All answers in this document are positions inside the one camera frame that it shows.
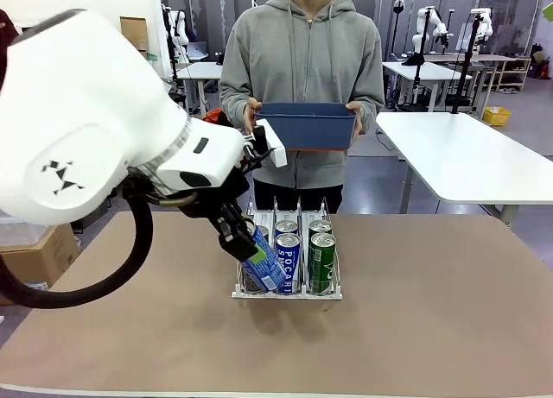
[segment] hoodie sleeve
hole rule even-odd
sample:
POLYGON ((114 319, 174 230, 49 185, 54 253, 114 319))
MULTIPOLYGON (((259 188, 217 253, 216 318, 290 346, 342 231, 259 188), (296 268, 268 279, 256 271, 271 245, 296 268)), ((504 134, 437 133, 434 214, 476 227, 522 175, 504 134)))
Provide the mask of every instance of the hoodie sleeve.
POLYGON ((250 55, 238 38, 235 28, 226 45, 225 63, 219 88, 223 112, 234 127, 242 130, 245 106, 248 98, 252 96, 250 55))
POLYGON ((351 98, 351 101, 363 104, 364 134, 376 123, 377 114, 385 104, 380 35, 376 28, 374 31, 374 38, 366 37, 365 54, 351 98))

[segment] yellow basket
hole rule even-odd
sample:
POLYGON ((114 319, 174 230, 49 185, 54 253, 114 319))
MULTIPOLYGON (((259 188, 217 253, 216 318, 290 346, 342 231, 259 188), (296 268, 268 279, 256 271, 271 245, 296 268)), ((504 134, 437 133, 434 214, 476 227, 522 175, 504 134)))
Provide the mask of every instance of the yellow basket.
POLYGON ((505 126, 510 116, 511 112, 505 107, 486 107, 483 119, 492 126, 505 126))

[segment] hoodie drawstring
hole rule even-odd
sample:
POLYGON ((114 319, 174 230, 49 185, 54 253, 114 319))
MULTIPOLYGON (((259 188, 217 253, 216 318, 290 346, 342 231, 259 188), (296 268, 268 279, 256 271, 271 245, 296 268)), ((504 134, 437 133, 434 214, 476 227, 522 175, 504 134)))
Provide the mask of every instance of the hoodie drawstring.
POLYGON ((292 16, 292 5, 288 3, 289 16, 289 38, 290 38, 290 59, 292 60, 292 101, 296 101, 296 31, 294 30, 294 17, 292 16))
POLYGON ((330 49, 330 73, 332 74, 332 81, 334 84, 337 83, 338 75, 335 68, 334 63, 334 22, 332 21, 332 10, 334 8, 334 3, 330 4, 330 8, 328 9, 328 20, 330 21, 330 25, 328 26, 330 28, 330 35, 328 37, 328 46, 330 49))

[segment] person's hand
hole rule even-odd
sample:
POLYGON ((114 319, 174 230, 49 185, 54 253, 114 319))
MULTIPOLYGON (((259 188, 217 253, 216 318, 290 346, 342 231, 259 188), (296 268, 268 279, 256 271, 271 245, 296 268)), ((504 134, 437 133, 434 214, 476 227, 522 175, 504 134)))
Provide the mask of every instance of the person's hand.
POLYGON ((256 125, 255 111, 260 111, 263 107, 261 102, 258 102, 255 98, 248 98, 248 104, 244 109, 244 126, 245 132, 249 135, 253 131, 253 127, 256 125))
POLYGON ((361 130, 363 130, 363 104, 361 102, 349 102, 346 104, 346 108, 350 111, 355 111, 357 115, 355 118, 355 130, 353 131, 353 143, 355 143, 361 134, 361 130))

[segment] robot logo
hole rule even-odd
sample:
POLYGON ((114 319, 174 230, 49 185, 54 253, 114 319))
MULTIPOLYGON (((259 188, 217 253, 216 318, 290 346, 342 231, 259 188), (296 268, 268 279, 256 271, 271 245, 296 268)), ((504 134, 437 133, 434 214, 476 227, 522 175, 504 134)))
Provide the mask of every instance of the robot logo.
POLYGON ((66 176, 66 173, 67 173, 67 168, 71 165, 73 165, 73 163, 68 162, 65 167, 61 167, 61 164, 59 162, 50 161, 48 165, 44 165, 42 167, 42 172, 46 172, 49 169, 53 169, 61 180, 61 188, 53 191, 54 195, 58 195, 61 191, 69 188, 70 186, 76 186, 79 189, 85 189, 83 186, 76 184, 75 182, 64 180, 64 177, 66 176))

